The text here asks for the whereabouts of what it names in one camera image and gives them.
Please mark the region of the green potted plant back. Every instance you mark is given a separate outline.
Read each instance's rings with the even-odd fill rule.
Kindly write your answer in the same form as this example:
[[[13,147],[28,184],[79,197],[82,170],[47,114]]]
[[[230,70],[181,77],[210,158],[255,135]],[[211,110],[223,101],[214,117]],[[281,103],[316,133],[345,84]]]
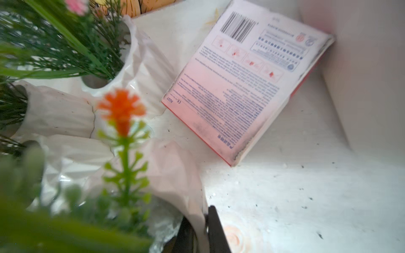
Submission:
[[[83,86],[100,97],[122,87],[138,94],[146,116],[161,116],[165,92],[175,79],[168,59],[123,15],[125,4],[106,1],[2,1],[1,75],[13,79],[87,77]]]

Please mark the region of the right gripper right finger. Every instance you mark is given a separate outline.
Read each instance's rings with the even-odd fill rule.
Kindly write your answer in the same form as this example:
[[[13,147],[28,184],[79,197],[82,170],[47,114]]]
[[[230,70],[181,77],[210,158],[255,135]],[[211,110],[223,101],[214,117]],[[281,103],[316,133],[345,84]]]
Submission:
[[[207,229],[210,253],[231,253],[224,229],[215,206],[209,206]]]

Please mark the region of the red flower potted plant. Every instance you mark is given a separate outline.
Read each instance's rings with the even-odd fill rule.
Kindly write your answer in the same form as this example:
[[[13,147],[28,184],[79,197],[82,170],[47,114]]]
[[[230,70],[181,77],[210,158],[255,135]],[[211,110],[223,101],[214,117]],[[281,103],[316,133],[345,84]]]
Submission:
[[[13,135],[91,137],[93,106],[84,98],[26,81],[1,81],[1,154],[20,156],[25,145]]]

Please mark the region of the green potted plant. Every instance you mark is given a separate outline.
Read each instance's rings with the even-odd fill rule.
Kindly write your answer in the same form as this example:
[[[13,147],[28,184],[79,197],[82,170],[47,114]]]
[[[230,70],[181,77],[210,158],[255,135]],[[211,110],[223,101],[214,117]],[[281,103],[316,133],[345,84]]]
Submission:
[[[122,87],[138,94],[146,116],[161,116],[165,92],[175,79],[168,59],[123,15],[125,4],[106,1],[2,1],[1,75],[13,79],[87,77],[83,86],[100,97]]]
[[[77,183],[58,183],[46,200],[45,154],[38,146],[20,157],[1,156],[1,252],[148,253],[158,239],[151,233],[153,197],[175,206],[199,247],[206,245],[206,199],[190,154],[150,138],[146,108],[126,89],[107,93],[98,109],[113,128],[100,138],[117,155],[88,194]]]

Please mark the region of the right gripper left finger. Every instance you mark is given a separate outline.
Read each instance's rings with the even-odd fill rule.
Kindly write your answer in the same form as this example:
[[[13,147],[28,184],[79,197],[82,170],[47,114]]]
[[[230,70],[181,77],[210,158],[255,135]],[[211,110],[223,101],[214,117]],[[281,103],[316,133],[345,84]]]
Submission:
[[[183,217],[171,253],[196,253],[197,238],[195,231],[186,217]]]

